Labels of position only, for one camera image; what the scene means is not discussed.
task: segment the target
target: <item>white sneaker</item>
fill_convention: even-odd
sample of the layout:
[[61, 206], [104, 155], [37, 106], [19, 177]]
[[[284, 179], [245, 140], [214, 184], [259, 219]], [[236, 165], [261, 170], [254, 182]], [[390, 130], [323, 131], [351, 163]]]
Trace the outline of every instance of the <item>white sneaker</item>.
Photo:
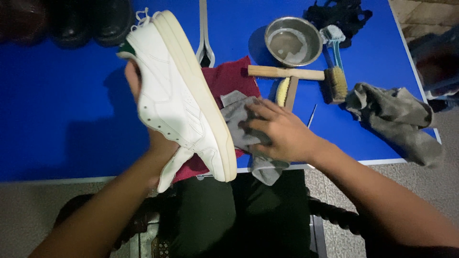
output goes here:
[[[180, 148], [161, 172], [158, 192], [172, 183], [182, 164], [197, 153], [218, 181], [236, 177], [236, 155], [226, 122], [202, 75], [191, 45], [170, 11], [136, 13], [120, 46], [120, 58], [134, 59], [142, 75], [140, 120]], [[139, 18], [139, 13], [146, 17]]]

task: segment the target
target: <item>water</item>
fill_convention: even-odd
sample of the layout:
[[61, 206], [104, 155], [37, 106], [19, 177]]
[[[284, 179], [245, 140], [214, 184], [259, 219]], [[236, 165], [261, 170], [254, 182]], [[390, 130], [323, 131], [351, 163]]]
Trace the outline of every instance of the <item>water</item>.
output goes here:
[[276, 55], [290, 63], [301, 63], [308, 53], [304, 35], [292, 28], [281, 28], [268, 38], [269, 47]]

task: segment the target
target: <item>grey towel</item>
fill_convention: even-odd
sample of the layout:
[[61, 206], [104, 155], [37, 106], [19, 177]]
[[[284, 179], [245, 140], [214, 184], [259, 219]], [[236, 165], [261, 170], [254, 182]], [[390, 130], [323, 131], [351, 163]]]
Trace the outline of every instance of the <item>grey towel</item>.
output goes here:
[[[265, 133], [252, 129], [244, 130], [240, 126], [241, 123], [256, 117], [253, 112], [246, 109], [247, 104], [254, 103], [255, 97], [247, 97], [235, 90], [221, 96], [220, 99], [224, 107], [220, 111], [228, 125], [235, 147], [249, 151], [249, 146], [252, 144], [262, 143], [268, 145], [271, 143]], [[265, 185], [273, 185], [282, 174], [282, 170], [288, 167], [289, 163], [287, 162], [254, 155], [250, 172]]]
[[420, 129], [432, 125], [432, 108], [406, 88], [384, 90], [357, 83], [346, 97], [346, 109], [393, 144], [409, 160], [436, 167], [442, 161], [442, 145]]

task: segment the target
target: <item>red cloth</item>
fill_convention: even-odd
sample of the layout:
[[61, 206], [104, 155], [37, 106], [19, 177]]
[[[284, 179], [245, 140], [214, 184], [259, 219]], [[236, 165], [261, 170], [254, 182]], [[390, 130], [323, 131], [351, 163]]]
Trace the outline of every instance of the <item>red cloth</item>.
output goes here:
[[[260, 90], [252, 76], [247, 76], [247, 67], [250, 64], [248, 56], [234, 62], [223, 63], [216, 68], [203, 68], [202, 73], [207, 85], [212, 92], [213, 98], [219, 109], [223, 108], [220, 96], [238, 90], [246, 96], [260, 96]], [[244, 154], [242, 150], [235, 150], [236, 157]], [[209, 169], [197, 154], [185, 162], [178, 170], [172, 183], [185, 180], [187, 178], [205, 174]]]

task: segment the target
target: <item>shoelace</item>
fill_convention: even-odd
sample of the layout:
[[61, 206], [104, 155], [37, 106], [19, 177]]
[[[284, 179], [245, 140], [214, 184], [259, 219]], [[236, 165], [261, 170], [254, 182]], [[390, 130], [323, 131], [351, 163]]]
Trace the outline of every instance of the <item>shoelace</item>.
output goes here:
[[[141, 13], [144, 13], [145, 14], [145, 17], [143, 18], [140, 18], [139, 17], [139, 14]], [[132, 25], [131, 26], [131, 31], [134, 31], [134, 28], [138, 28], [138, 27], [143, 27], [145, 24], [147, 24], [149, 21], [150, 21], [150, 16], [148, 16], [148, 7], [145, 7], [145, 10], [144, 11], [136, 11], [135, 12], [135, 17], [137, 18], [137, 20], [139, 21], [137, 23], [137, 25]]]

